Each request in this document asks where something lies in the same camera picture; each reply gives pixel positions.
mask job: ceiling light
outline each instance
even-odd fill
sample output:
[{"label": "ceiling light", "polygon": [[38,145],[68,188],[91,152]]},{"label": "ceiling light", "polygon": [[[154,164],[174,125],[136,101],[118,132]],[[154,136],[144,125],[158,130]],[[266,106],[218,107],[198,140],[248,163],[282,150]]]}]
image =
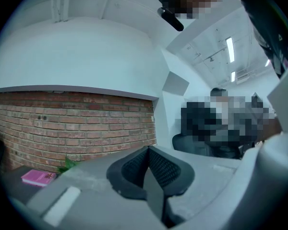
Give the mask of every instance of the ceiling light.
[{"label": "ceiling light", "polygon": [[235,81],[235,78],[236,78],[236,72],[233,71],[233,72],[231,73],[231,81],[234,82],[234,81]]},{"label": "ceiling light", "polygon": [[235,53],[234,53],[234,45],[232,43],[232,38],[228,38],[226,39],[226,43],[227,43],[227,47],[228,47],[228,51],[229,51],[229,59],[230,62],[235,61]]}]

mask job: black mesh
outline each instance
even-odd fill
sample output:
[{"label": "black mesh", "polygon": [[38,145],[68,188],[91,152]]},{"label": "black mesh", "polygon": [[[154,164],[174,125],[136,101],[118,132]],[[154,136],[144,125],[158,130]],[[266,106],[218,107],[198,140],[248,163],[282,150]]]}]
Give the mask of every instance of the black mesh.
[{"label": "black mesh", "polygon": [[161,187],[175,181],[181,172],[179,166],[151,149],[149,150],[149,168]]},{"label": "black mesh", "polygon": [[126,162],[121,173],[129,182],[143,188],[145,173],[148,168],[147,150],[140,153],[135,158]]}]

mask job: black office chair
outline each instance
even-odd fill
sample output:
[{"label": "black office chair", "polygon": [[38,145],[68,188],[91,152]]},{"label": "black office chair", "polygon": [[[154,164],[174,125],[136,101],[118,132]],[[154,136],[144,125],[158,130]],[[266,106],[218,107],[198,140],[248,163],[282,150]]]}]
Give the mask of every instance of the black office chair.
[{"label": "black office chair", "polygon": [[209,146],[198,146],[192,136],[177,134],[172,139],[173,147],[177,151],[213,157]]}]

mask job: gray panel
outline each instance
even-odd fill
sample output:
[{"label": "gray panel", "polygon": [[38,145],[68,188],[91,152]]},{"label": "gray panel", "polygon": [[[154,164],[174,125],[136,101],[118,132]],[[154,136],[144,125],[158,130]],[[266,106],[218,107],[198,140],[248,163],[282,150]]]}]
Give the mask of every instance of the gray panel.
[{"label": "gray panel", "polygon": [[163,91],[183,96],[189,86],[189,82],[173,72],[169,72]]}]

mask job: pink book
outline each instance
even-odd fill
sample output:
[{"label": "pink book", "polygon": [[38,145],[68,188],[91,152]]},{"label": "pink book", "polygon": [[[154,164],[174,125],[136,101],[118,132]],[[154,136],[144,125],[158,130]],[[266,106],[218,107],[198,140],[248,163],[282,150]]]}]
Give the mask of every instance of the pink book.
[{"label": "pink book", "polygon": [[37,186],[47,186],[56,178],[57,174],[46,171],[30,170],[24,174],[21,179],[24,183]]}]

